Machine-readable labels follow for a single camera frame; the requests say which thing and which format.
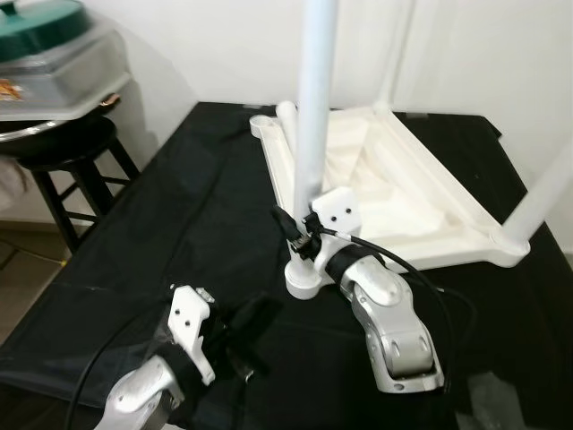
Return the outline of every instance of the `black stool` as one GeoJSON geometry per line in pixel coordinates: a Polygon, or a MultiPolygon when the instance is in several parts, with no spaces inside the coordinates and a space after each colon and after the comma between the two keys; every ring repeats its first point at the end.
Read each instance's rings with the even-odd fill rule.
{"type": "Polygon", "coordinates": [[[70,251],[74,252],[81,243],[81,238],[73,228],[71,219],[83,219],[94,224],[111,209],[114,196],[107,184],[128,185],[139,174],[132,159],[117,140],[114,123],[103,117],[92,118],[82,127],[73,128],[58,136],[54,150],[37,157],[18,159],[18,163],[30,170],[52,216],[59,227],[70,251]],[[109,150],[121,166],[129,180],[102,176],[95,164],[104,151],[109,150]],[[75,181],[59,194],[52,182],[49,172],[63,170],[72,174],[75,181]],[[69,212],[64,208],[64,200],[80,188],[90,207],[96,214],[69,212]]]}

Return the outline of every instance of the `floor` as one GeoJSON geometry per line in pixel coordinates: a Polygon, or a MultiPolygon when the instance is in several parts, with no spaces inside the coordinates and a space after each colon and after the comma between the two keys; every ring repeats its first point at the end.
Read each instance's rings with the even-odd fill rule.
{"type": "Polygon", "coordinates": [[[62,267],[23,252],[14,254],[13,248],[3,241],[56,260],[69,256],[57,233],[0,229],[0,344],[62,267]]]}

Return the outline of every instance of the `black tablecloth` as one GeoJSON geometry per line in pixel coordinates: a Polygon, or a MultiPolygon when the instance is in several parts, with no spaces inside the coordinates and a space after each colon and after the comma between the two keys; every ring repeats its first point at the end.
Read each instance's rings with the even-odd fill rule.
{"type": "MultiPolygon", "coordinates": [[[[192,111],[0,348],[0,383],[25,390],[17,392],[28,410],[34,410],[28,391],[68,400],[90,355],[118,324],[172,283],[190,284],[223,305],[257,291],[283,305],[255,345],[269,374],[246,390],[244,428],[456,428],[454,410],[471,414],[467,378],[483,373],[516,387],[529,426],[568,428],[573,272],[549,229],[539,230],[516,268],[483,262],[427,271],[475,303],[477,330],[449,398],[381,394],[362,328],[337,292],[325,288],[310,301],[287,293],[288,252],[269,215],[274,195],[261,143],[248,126],[259,113],[272,109],[200,103],[192,111]]],[[[525,188],[487,120],[398,117],[492,216],[507,218],[525,188]]],[[[425,291],[413,289],[416,312],[445,363],[439,310],[425,291]]],[[[448,305],[459,334],[466,310],[448,305]]],[[[101,407],[113,383],[149,353],[160,318],[160,311],[142,317],[102,356],[82,403],[101,407]]],[[[11,411],[21,412],[10,394],[16,391],[5,390],[0,409],[9,400],[11,411]]],[[[229,428],[240,391],[237,380],[215,384],[199,406],[198,428],[229,428]]],[[[50,408],[63,406],[54,400],[50,408]]],[[[12,421],[4,416],[17,428],[14,414],[12,421]]]]}

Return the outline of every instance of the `green lid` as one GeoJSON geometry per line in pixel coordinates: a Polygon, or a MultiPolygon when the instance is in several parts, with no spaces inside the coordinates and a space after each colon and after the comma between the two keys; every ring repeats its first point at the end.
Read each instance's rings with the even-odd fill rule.
{"type": "Polygon", "coordinates": [[[0,9],[0,63],[63,45],[90,29],[83,5],[72,0],[23,7],[0,0],[0,9]]]}

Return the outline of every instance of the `white cloth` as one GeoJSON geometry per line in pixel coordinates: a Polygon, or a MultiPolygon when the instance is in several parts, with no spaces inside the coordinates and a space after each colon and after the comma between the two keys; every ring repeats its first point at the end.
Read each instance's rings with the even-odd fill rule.
{"type": "Polygon", "coordinates": [[[0,211],[13,206],[29,189],[26,175],[12,159],[0,158],[0,211]]]}

